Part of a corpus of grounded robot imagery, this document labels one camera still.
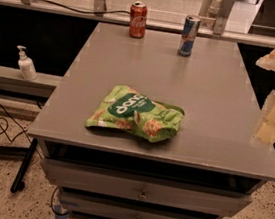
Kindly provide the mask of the green rice chip bag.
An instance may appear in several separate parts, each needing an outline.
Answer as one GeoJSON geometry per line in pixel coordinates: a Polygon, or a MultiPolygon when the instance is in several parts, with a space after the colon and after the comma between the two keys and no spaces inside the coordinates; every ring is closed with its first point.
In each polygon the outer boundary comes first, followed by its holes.
{"type": "Polygon", "coordinates": [[[85,121],[85,126],[118,129],[155,143],[177,134],[184,113],[180,107],[151,100],[129,86],[118,85],[85,121]]]}

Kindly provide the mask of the blue silver redbull can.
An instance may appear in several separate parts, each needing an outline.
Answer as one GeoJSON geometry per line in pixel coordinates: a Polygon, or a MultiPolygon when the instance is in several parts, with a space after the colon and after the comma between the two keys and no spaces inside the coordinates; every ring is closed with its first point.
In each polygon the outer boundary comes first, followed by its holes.
{"type": "Polygon", "coordinates": [[[200,28],[201,19],[196,15],[188,15],[184,22],[184,28],[182,30],[181,42],[179,43],[179,49],[177,53],[180,56],[189,57],[192,52],[195,38],[200,28]]]}

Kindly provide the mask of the red coca cola can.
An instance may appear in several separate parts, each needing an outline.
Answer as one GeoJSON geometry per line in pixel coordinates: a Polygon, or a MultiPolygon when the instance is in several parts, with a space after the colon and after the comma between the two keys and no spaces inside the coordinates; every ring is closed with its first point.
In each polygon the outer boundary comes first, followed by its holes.
{"type": "Polygon", "coordinates": [[[129,35],[134,38],[144,38],[146,18],[147,18],[147,6],[141,1],[136,1],[131,5],[130,9],[130,25],[129,35]]]}

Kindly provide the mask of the grey drawer cabinet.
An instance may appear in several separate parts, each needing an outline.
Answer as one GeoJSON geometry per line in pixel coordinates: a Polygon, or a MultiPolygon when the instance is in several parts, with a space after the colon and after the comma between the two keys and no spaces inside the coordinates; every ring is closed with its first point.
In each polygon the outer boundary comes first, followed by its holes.
{"type": "MultiPolygon", "coordinates": [[[[96,26],[61,83],[30,126],[43,159],[110,169],[251,196],[275,181],[275,150],[255,139],[260,115],[240,51],[231,42],[199,38],[189,57],[177,34],[129,36],[120,25],[96,26]],[[117,85],[184,110],[178,135],[151,144],[128,133],[85,126],[117,85]]],[[[57,186],[202,219],[229,216],[162,206],[57,186]]]]}

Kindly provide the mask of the middle grey drawer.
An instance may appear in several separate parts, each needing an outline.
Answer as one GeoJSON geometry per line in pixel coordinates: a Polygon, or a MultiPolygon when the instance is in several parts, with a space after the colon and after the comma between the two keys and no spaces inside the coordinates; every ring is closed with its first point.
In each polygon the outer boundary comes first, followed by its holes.
{"type": "Polygon", "coordinates": [[[77,213],[92,214],[109,219],[202,219],[177,214],[169,210],[154,209],[145,205],[139,206],[71,192],[62,191],[59,200],[64,208],[69,208],[77,213]]]}

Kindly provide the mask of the grey drawer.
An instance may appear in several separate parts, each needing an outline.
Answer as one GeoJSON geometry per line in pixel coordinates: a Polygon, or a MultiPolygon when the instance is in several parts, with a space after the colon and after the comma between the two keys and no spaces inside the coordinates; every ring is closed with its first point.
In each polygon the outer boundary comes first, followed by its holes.
{"type": "Polygon", "coordinates": [[[77,213],[92,214],[109,219],[202,219],[177,214],[169,210],[154,209],[145,205],[139,206],[71,192],[62,191],[59,200],[64,208],[69,208],[77,213]]]}
{"type": "Polygon", "coordinates": [[[51,184],[200,213],[232,217],[252,201],[251,196],[171,180],[133,175],[44,159],[41,167],[51,184]]]}

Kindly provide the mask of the top grey drawer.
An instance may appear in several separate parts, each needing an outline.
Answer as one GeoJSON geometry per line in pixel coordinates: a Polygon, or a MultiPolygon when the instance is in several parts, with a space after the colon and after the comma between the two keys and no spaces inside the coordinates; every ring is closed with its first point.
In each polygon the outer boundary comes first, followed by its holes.
{"type": "Polygon", "coordinates": [[[51,184],[200,213],[232,217],[252,201],[251,196],[171,180],[133,175],[44,159],[41,167],[51,184]]]}

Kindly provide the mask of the white pump soap bottle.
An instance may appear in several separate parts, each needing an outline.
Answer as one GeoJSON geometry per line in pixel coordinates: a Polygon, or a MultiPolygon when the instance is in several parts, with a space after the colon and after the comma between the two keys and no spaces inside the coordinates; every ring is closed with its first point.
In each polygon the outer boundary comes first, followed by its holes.
{"type": "Polygon", "coordinates": [[[19,60],[18,67],[21,70],[21,74],[25,80],[34,80],[37,78],[36,69],[34,67],[33,60],[26,55],[26,47],[19,46],[19,60]]]}

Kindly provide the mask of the black metal floor bar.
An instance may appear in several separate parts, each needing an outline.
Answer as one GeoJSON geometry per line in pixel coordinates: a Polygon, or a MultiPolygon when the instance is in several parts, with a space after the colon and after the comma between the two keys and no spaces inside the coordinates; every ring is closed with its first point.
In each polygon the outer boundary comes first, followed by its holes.
{"type": "Polygon", "coordinates": [[[13,185],[11,185],[10,191],[12,193],[21,191],[25,186],[23,179],[28,169],[28,166],[31,162],[31,158],[34,155],[34,151],[37,147],[37,141],[38,140],[36,138],[34,138],[33,141],[31,141],[30,147],[28,148],[28,151],[23,158],[23,162],[21,163],[20,169],[16,174],[16,178],[14,178],[13,185]]]}

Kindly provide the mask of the right metal frame post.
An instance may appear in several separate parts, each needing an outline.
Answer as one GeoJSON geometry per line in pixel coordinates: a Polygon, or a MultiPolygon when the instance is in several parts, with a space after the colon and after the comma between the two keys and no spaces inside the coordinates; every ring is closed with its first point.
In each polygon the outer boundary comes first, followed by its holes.
{"type": "Polygon", "coordinates": [[[223,31],[225,31],[225,26],[235,1],[236,0],[220,0],[220,7],[216,15],[216,21],[214,22],[213,33],[215,35],[221,36],[223,31]]]}

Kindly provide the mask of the grey side shelf rail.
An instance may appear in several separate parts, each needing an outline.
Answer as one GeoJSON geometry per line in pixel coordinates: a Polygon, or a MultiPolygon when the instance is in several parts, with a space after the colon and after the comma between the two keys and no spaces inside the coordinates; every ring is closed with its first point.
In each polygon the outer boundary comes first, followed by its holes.
{"type": "Polygon", "coordinates": [[[62,77],[37,73],[37,78],[25,80],[21,71],[15,68],[0,66],[0,90],[24,93],[31,96],[48,98],[61,82],[62,77]]]}

